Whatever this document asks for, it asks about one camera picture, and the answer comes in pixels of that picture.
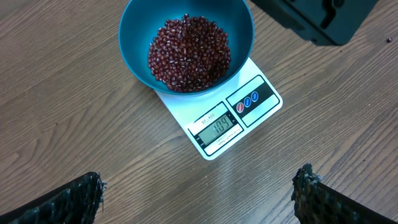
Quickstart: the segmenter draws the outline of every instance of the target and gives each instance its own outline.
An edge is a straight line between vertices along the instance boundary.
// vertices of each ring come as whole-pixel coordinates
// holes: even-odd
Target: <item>bowl rim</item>
[[[134,0],[130,0],[130,1],[129,1],[129,3],[128,3],[128,4],[126,5],[126,7],[124,8],[123,14],[122,14],[122,16],[121,16],[121,18],[120,18],[119,29],[118,29],[119,50],[120,50],[120,53],[121,53],[122,58],[123,58],[123,60],[124,60],[124,63],[127,65],[127,67],[129,68],[130,72],[131,72],[138,80],[140,80],[143,84],[147,85],[148,87],[151,87],[151,88],[152,88],[153,90],[155,90],[155,91],[159,91],[159,92],[166,93],[166,94],[171,94],[171,95],[179,95],[179,96],[181,96],[181,95],[197,95],[197,94],[201,94],[201,93],[208,93],[208,92],[211,92],[211,91],[213,91],[213,90],[216,90],[216,89],[217,89],[218,87],[220,87],[221,85],[224,85],[224,84],[227,83],[230,79],[232,79],[236,74],[238,74],[239,71],[242,69],[243,65],[247,62],[248,58],[250,57],[250,53],[251,53],[251,51],[252,51],[252,48],[253,48],[253,45],[254,45],[254,38],[255,38],[254,18],[253,18],[253,14],[252,14],[252,12],[251,12],[251,10],[250,10],[250,7],[249,7],[248,3],[246,2],[246,0],[241,0],[241,1],[243,2],[243,4],[246,6],[246,9],[248,10],[249,15],[250,15],[250,18],[251,18],[252,39],[251,39],[251,45],[250,45],[249,52],[248,52],[248,54],[246,55],[246,59],[244,60],[244,62],[242,63],[242,65],[237,69],[237,71],[236,71],[234,74],[232,74],[229,78],[227,78],[223,83],[220,83],[220,84],[217,85],[217,86],[213,86],[213,87],[211,87],[211,88],[207,88],[206,90],[202,90],[202,91],[193,91],[193,92],[188,92],[188,93],[179,93],[179,92],[172,91],[172,90],[165,91],[165,90],[162,90],[162,89],[160,89],[160,88],[157,88],[157,87],[155,87],[155,86],[153,86],[153,85],[151,85],[151,84],[145,82],[139,75],[136,75],[135,71],[130,67],[130,65],[128,64],[126,58],[124,57],[124,53],[123,53],[123,50],[122,50],[121,41],[120,41],[120,30],[121,30],[123,18],[124,18],[124,15],[125,15],[126,11],[127,11],[127,8],[129,7],[130,3],[132,3],[133,1],[134,1]]]

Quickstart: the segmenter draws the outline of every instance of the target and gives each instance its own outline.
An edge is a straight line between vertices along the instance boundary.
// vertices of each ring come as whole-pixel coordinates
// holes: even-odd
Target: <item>blue button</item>
[[[256,102],[258,99],[259,99],[259,94],[256,91],[252,92],[251,93],[251,100],[253,102]]]
[[[250,105],[251,105],[250,97],[246,97],[246,98],[244,99],[244,106],[245,106],[245,107],[249,107]]]

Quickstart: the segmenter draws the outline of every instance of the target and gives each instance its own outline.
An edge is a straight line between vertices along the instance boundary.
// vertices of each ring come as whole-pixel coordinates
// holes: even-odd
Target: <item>black object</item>
[[[93,223],[103,202],[105,183],[96,172],[87,174],[0,216],[0,223]]]
[[[315,45],[345,45],[378,0],[252,0]]]
[[[293,178],[294,215],[301,224],[397,224],[323,185],[305,164]]]

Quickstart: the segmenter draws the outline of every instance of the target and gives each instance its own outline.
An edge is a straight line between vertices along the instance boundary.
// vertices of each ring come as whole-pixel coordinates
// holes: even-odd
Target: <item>adzuki bean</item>
[[[177,92],[201,91],[226,74],[231,61],[228,33],[204,16],[167,19],[150,43],[148,67]]]

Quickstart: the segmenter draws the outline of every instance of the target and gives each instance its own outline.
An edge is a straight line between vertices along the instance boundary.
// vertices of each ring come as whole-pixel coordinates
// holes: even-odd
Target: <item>white scale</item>
[[[203,158],[213,160],[282,107],[283,101],[249,58],[239,73],[202,95],[157,91]]]

